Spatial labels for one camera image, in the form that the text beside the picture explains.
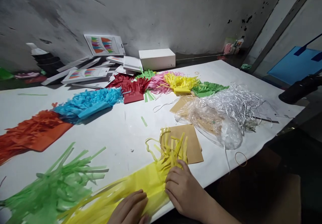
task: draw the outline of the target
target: white tabletop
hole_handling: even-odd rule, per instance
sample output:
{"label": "white tabletop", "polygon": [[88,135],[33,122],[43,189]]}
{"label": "white tabletop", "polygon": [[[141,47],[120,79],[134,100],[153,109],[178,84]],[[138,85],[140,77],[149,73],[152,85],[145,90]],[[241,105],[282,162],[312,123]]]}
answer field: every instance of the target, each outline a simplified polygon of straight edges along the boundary
{"label": "white tabletop", "polygon": [[[202,82],[209,81],[224,86],[230,85],[231,82],[245,84],[250,91],[255,91],[265,99],[274,101],[281,109],[294,115],[304,109],[302,106],[281,102],[278,95],[283,90],[246,74],[222,60],[179,68],[175,71],[181,71],[191,77],[198,76]],[[51,109],[53,102],[65,102],[68,98],[72,98],[73,94],[85,91],[84,88],[70,88],[68,86],[53,88],[41,86],[1,91],[0,134],[4,134],[6,128],[15,127],[19,122],[30,119],[41,110]],[[19,93],[48,94],[48,96],[18,95]],[[175,126],[174,114],[169,111],[173,104],[162,107],[156,113],[152,110],[155,106],[170,103],[176,98],[178,97],[172,92],[162,95],[156,101],[139,101],[127,105],[116,104],[111,111],[94,121],[86,125],[73,126],[44,152],[29,151],[12,158],[0,166],[0,181],[7,176],[0,188],[0,199],[9,198],[34,181],[36,173],[45,172],[74,141],[76,142],[75,149],[69,157],[70,159],[84,149],[89,150],[86,155],[89,156],[104,146],[107,148],[91,163],[91,166],[106,165],[109,168],[105,178],[97,181],[97,186],[93,183],[88,184],[93,187],[93,191],[146,166],[153,159],[146,151],[145,139],[149,137],[158,139],[160,128]],[[141,116],[144,117],[147,127],[144,126]],[[231,169],[238,166],[234,158],[236,152],[242,152],[250,159],[290,120],[279,118],[279,124],[262,121],[261,125],[256,127],[256,133],[245,133],[241,147],[227,151]],[[196,132],[203,150],[204,162],[192,164],[189,167],[201,186],[206,187],[228,173],[229,170],[224,150],[213,144],[200,132]],[[152,221],[171,209],[173,209],[173,205],[169,202],[153,216]],[[1,210],[0,223],[5,223],[10,215],[7,208]]]}

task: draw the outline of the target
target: plastic bag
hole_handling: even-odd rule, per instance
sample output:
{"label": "plastic bag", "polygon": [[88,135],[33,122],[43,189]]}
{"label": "plastic bag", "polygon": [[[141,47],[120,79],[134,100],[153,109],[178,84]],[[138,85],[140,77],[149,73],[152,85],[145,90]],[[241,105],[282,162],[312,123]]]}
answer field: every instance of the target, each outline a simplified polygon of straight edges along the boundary
{"label": "plastic bag", "polygon": [[192,123],[210,141],[225,149],[238,148],[243,140],[238,122],[209,105],[211,96],[186,103],[175,115],[177,122]]}

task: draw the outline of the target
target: cardboard box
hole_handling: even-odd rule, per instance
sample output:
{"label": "cardboard box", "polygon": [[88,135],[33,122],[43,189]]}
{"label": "cardboard box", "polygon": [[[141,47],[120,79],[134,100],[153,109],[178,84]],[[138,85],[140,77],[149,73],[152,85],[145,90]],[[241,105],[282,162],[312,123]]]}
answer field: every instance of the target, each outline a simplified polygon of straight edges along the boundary
{"label": "cardboard box", "polygon": [[139,50],[144,70],[162,70],[175,67],[175,54],[170,49]]}

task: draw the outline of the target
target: yellow paper fringe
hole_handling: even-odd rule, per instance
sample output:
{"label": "yellow paper fringe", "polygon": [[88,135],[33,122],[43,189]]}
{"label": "yellow paper fringe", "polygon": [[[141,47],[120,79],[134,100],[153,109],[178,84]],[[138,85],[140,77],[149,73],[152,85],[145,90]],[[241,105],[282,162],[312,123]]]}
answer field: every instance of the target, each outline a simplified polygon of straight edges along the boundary
{"label": "yellow paper fringe", "polygon": [[[151,153],[154,159],[153,163],[128,177],[107,185],[94,196],[84,198],[77,206],[58,216],[58,219],[65,217],[62,224],[106,224],[122,199],[139,189],[143,189],[149,198],[143,214],[147,213],[149,216],[152,216],[169,202],[169,197],[164,192],[165,179],[169,170],[173,166],[181,167],[177,163],[177,159],[182,159],[187,163],[188,137],[184,139],[184,135],[185,133],[183,132],[181,138],[177,139],[171,136],[170,128],[161,129],[159,141],[153,138],[148,138],[145,141],[147,151]],[[168,145],[169,137],[171,139],[171,146]],[[161,152],[159,160],[149,149],[147,143],[149,140],[160,144],[160,146],[155,145],[158,151]],[[80,210],[81,207],[92,201],[94,202],[89,207]]]}
{"label": "yellow paper fringe", "polygon": [[175,94],[190,93],[193,87],[200,84],[197,77],[176,76],[172,73],[165,74],[164,79]]}

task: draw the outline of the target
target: gray wall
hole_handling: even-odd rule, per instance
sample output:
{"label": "gray wall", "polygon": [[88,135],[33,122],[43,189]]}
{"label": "gray wall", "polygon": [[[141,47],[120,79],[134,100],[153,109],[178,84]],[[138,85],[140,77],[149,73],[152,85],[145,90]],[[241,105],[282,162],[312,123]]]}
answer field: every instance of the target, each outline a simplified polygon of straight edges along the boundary
{"label": "gray wall", "polygon": [[182,54],[216,53],[225,37],[242,35],[249,47],[277,1],[0,0],[0,66],[36,69],[26,42],[64,63],[76,60],[90,54],[83,34],[120,35],[130,56],[168,47]]}
{"label": "gray wall", "polygon": [[[255,70],[254,75],[263,77],[295,46],[303,46],[321,31],[322,0],[307,0],[288,27]],[[308,48],[322,51],[322,37],[311,43]]]}

